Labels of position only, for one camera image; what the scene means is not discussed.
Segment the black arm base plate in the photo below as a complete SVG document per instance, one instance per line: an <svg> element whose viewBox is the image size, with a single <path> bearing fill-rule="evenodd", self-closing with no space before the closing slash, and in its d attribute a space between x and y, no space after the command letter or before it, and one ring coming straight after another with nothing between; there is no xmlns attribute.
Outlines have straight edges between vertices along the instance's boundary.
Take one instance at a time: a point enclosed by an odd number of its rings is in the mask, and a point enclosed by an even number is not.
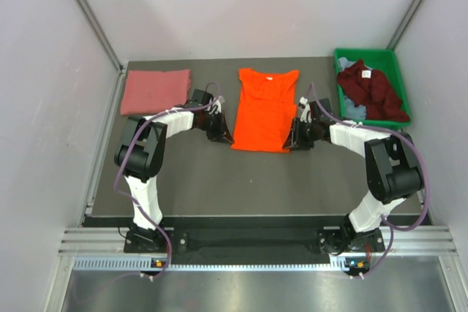
<svg viewBox="0 0 468 312"><path fill-rule="evenodd" d="M322 228L186 228L168 229L166 234L168 240L159 232L145 237L131 229L127 232L124 253L164 253L168 248L174 254L197 252L202 248L304 248L313 254L382 253L385 250L378 229L348 244L338 229Z"/></svg>

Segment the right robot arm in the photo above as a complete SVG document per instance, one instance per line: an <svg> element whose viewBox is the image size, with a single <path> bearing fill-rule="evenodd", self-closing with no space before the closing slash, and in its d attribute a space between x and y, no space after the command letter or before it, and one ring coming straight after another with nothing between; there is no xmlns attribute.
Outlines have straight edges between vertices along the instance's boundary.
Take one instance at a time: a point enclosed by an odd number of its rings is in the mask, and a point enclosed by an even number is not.
<svg viewBox="0 0 468 312"><path fill-rule="evenodd" d="M425 177L408 134L340 121L326 109L328 103L328 99L311 102L301 97L301 114L292 120L283 148L308 151L317 141L323 141L364 158L368 191L344 217L339 230L320 239L323 251L338 256L362 250L370 243L390 213L423 189Z"/></svg>

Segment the orange t-shirt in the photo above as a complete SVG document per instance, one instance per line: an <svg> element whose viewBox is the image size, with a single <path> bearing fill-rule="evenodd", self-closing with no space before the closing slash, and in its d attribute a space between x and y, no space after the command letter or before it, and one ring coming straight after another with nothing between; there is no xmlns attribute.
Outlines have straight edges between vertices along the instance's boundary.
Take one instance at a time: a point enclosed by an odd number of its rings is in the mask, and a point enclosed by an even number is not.
<svg viewBox="0 0 468 312"><path fill-rule="evenodd" d="M288 153L283 148L296 117L297 69L263 73L252 68L238 71L241 94L233 132L233 150Z"/></svg>

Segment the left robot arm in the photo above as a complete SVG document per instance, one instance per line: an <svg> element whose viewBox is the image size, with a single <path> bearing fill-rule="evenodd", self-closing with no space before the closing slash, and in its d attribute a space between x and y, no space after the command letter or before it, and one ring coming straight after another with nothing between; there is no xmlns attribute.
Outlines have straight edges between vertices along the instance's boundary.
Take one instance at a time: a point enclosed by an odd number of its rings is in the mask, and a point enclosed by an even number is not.
<svg viewBox="0 0 468 312"><path fill-rule="evenodd" d="M155 253L171 248L161 228L157 176L169 138L193 129L205 132L211 142L233 144L222 108L224 98L196 89L185 104L151 116L130 116L114 154L118 173L114 189L128 196L134 215L126 233L124 252Z"/></svg>

